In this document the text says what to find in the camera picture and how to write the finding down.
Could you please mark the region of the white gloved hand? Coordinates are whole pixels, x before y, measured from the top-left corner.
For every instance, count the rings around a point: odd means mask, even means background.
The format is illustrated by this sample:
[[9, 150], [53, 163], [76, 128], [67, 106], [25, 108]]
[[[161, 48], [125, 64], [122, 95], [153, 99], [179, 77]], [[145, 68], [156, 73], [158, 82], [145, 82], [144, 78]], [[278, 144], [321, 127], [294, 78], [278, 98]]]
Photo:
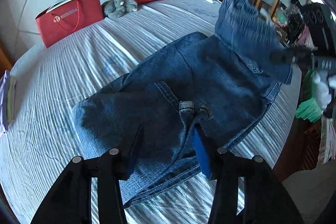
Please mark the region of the white gloved hand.
[[320, 73], [314, 71], [312, 82], [314, 98], [321, 110], [326, 110], [332, 100], [330, 89], [335, 89], [335, 75], [323, 81]]

